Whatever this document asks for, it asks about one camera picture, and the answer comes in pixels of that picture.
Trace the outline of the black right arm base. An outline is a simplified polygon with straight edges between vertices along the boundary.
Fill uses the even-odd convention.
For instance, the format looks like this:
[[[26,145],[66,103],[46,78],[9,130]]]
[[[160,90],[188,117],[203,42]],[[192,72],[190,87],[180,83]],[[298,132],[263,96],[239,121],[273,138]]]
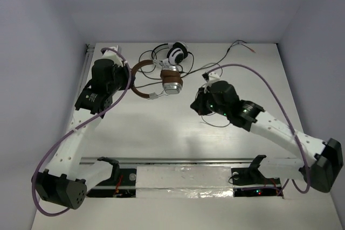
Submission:
[[[228,183],[233,186],[233,196],[241,197],[284,197],[279,178],[266,178],[259,167],[266,155],[258,155],[248,167],[231,169]]]

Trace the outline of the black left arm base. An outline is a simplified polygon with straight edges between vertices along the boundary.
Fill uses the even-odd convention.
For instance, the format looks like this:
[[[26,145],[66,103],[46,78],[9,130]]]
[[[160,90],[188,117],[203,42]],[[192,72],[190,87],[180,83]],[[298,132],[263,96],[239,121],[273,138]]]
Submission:
[[[135,198],[136,168],[122,168],[113,158],[100,157],[98,162],[106,162],[112,166],[108,179],[98,183],[87,193],[89,198]]]

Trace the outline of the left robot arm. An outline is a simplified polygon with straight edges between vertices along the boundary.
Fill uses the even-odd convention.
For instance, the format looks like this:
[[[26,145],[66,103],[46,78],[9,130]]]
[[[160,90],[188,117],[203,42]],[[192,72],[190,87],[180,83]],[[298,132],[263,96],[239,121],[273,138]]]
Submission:
[[[131,70],[128,62],[120,58],[99,59],[95,68],[110,69],[113,78],[124,78],[119,90],[120,97],[104,110],[76,108],[74,115],[79,124],[72,124],[70,130],[41,159],[32,176],[32,199],[37,210],[46,217],[57,217],[69,210],[78,209],[86,194],[102,182],[114,184],[119,180],[120,171],[117,160],[100,157],[88,169],[80,170],[86,140],[93,134],[104,115],[115,107],[127,93],[131,83]]]

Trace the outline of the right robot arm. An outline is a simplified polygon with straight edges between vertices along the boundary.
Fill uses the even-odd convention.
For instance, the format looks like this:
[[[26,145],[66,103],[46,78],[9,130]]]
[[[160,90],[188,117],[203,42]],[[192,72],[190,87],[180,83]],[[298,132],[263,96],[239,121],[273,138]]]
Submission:
[[[339,141],[321,140],[293,129],[260,105],[241,100],[226,81],[199,88],[190,107],[200,116],[212,113],[224,116],[231,125],[261,136],[295,156],[257,155],[248,167],[232,170],[229,181],[235,186],[265,184],[270,179],[282,178],[303,180],[309,187],[328,193],[343,167]]]

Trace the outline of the brown silver headphones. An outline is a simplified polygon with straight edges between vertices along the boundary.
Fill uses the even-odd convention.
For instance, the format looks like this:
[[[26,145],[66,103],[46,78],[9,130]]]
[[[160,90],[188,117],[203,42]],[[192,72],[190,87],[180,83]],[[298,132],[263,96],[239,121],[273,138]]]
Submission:
[[[146,94],[137,89],[135,86],[136,73],[145,66],[156,65],[161,67],[160,78],[162,80],[162,92],[160,94],[150,93]],[[176,95],[179,94],[183,88],[183,80],[177,67],[171,64],[164,63],[157,60],[144,60],[138,62],[131,70],[131,76],[133,79],[131,90],[139,97],[147,100],[158,99],[165,95]]]

